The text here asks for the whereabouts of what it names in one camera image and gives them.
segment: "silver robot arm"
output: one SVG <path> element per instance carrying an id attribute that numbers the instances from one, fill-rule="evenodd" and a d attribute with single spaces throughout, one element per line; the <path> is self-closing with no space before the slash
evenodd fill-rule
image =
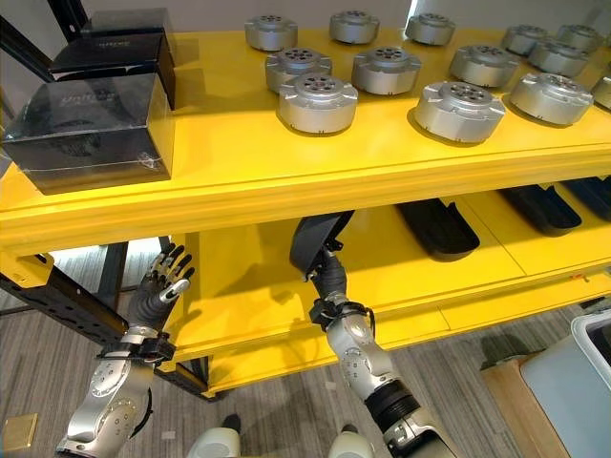
<path id="1" fill-rule="evenodd" d="M 372 311 L 348 300 L 342 264 L 328 249 L 323 250 L 321 260 L 310 275 L 321 297 L 310 318 L 327 333 L 345 380 L 367 406 L 392 456 L 457 458 L 456 445 L 418 404 L 389 353 L 375 342 Z"/>
<path id="2" fill-rule="evenodd" d="M 98 356 L 85 400 L 74 412 L 55 456 L 114 458 L 146 423 L 152 412 L 155 367 L 173 352 L 161 329 L 195 272 L 189 268 L 180 277 L 191 256 L 183 256 L 175 267 L 184 247 L 174 248 L 170 244 L 163 250 L 144 276 L 129 305 L 127 333 Z"/>

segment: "yellow shelving unit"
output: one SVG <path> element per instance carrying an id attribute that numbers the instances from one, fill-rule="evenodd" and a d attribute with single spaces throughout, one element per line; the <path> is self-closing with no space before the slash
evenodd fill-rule
<path id="1" fill-rule="evenodd" d="M 539 234 L 496 191 L 444 198 L 481 241 L 454 262 L 429 258 L 394 206 L 357 211 L 340 256 L 349 296 L 376 313 L 380 344 L 396 348 L 608 294 L 611 224 L 554 185 L 582 218 L 560 238 Z M 208 394 L 335 361 L 307 315 L 315 290 L 288 261 L 297 223 L 175 237 L 202 280 L 166 330 L 176 362 L 211 356 Z"/>
<path id="2" fill-rule="evenodd" d="M 476 145 L 439 141 L 413 122 L 422 88 L 451 79 L 456 48 L 498 43 L 502 33 L 460 30 L 449 46 L 426 47 L 381 30 L 370 46 L 401 45 L 421 59 L 416 87 L 361 93 L 351 127 L 324 136 L 278 119 L 266 54 L 242 31 L 179 33 L 172 179 L 43 196 L 12 165 L 0 180 L 2 259 L 23 267 L 27 255 L 177 234 L 198 274 L 168 322 L 178 351 L 162 368 L 211 357 L 208 394 L 334 361 L 308 320 L 314 288 L 287 259 L 302 216 L 359 209 L 341 256 L 349 294 L 375 310 L 385 348 L 608 294 L 611 224 L 560 186 L 583 225 L 547 239 L 491 190 L 611 174 L 610 113 L 593 106 L 560 129 L 508 109 Z M 345 80 L 353 56 L 369 47 L 332 42 L 327 30 L 300 31 L 299 41 L 331 56 Z M 610 59 L 599 49 L 577 81 L 592 87 Z M 533 70 L 522 63 L 496 95 Z M 390 206 L 435 197 L 456 201 L 481 240 L 463 260 L 431 260 Z"/>
<path id="3" fill-rule="evenodd" d="M 522 269 L 466 203 L 461 198 L 454 201 L 481 241 L 472 255 L 456 262 L 431 260 L 393 206 L 356 212 L 341 236 L 351 297 L 381 318 L 443 294 L 454 296 L 523 277 Z M 311 332 L 307 313 L 315 290 L 288 261 L 298 222 L 289 219 L 175 238 L 184 240 L 199 272 L 166 325 L 178 348 L 178 361 Z"/>
<path id="4" fill-rule="evenodd" d="M 386 349 L 448 337 L 502 323 L 611 292 L 611 276 L 555 281 L 487 299 L 413 310 L 400 319 L 377 324 L 376 342 Z M 209 363 L 208 396 L 337 361 L 322 331 L 316 336 L 287 337 L 274 343 L 245 345 L 215 354 Z"/>
<path id="5" fill-rule="evenodd" d="M 243 31 L 179 33 L 172 179 L 43 196 L 11 166 L 0 181 L 0 249 L 29 255 L 610 174 L 611 115 L 598 106 L 564 129 L 507 110 L 492 137 L 474 146 L 437 141 L 414 125 L 423 86 L 451 79 L 455 49 L 501 35 L 459 30 L 449 46 L 426 47 L 381 30 L 371 46 L 403 45 L 422 60 L 416 87 L 393 97 L 360 94 L 352 126 L 320 137 L 279 121 L 277 95 L 264 81 L 266 54 L 249 48 Z M 366 48 L 332 42 L 327 30 L 300 31 L 299 41 L 330 55 L 344 79 Z M 591 87 L 610 59 L 600 48 L 577 80 Z M 522 64 L 504 91 L 532 70 Z"/>

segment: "white container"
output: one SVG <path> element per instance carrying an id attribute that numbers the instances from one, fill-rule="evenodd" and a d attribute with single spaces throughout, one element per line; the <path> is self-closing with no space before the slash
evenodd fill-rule
<path id="1" fill-rule="evenodd" d="M 572 458 L 611 456 L 611 366 L 592 342 L 604 328 L 608 351 L 611 310 L 575 318 L 571 336 L 520 369 Z"/>

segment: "cardboard box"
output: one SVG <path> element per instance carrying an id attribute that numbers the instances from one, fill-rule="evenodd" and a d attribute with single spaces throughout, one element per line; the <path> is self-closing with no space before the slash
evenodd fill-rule
<path id="1" fill-rule="evenodd" d="M 176 40 L 166 8 L 95 11 L 80 30 L 85 37 L 163 33 L 176 62 Z"/>
<path id="2" fill-rule="evenodd" d="M 519 367 L 528 357 L 482 371 L 507 426 L 524 458 L 570 458 L 537 398 L 526 385 Z"/>
<path id="3" fill-rule="evenodd" d="M 168 179 L 174 119 L 155 73 L 41 86 L 3 148 L 43 194 Z"/>
<path id="4" fill-rule="evenodd" d="M 175 107 L 174 63 L 163 33 L 78 38 L 57 55 L 49 71 L 57 81 L 156 72 Z"/>

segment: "robot finger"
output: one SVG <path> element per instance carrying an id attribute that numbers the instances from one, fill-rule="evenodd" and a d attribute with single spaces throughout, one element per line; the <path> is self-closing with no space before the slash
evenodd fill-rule
<path id="1" fill-rule="evenodd" d="M 168 246 L 162 249 L 158 255 L 155 256 L 155 259 L 151 263 L 149 270 L 146 272 L 146 277 L 151 277 L 159 271 L 163 260 L 165 260 L 165 258 L 170 254 L 172 250 L 174 250 L 175 247 L 176 245 L 174 243 L 170 243 Z"/>
<path id="2" fill-rule="evenodd" d="M 179 278 L 180 272 L 182 269 L 184 269 L 184 267 L 186 267 L 192 258 L 193 257 L 191 255 L 186 255 L 179 261 L 176 267 L 172 270 L 172 273 L 168 276 L 168 283 L 173 283 Z"/>
<path id="3" fill-rule="evenodd" d="M 170 273 L 170 269 L 172 265 L 176 261 L 176 259 L 182 254 L 184 251 L 184 245 L 179 245 L 172 253 L 170 253 L 161 263 L 159 269 L 159 278 L 165 281 L 168 274 Z"/>
<path id="4" fill-rule="evenodd" d="M 185 280 L 189 280 L 193 274 L 195 274 L 195 267 L 189 267 L 189 270 L 187 270 L 182 277 Z"/>
<path id="5" fill-rule="evenodd" d="M 189 280 L 180 279 L 161 291 L 159 293 L 159 300 L 163 303 L 171 303 L 177 299 L 180 293 L 186 291 L 190 285 L 191 282 Z"/>

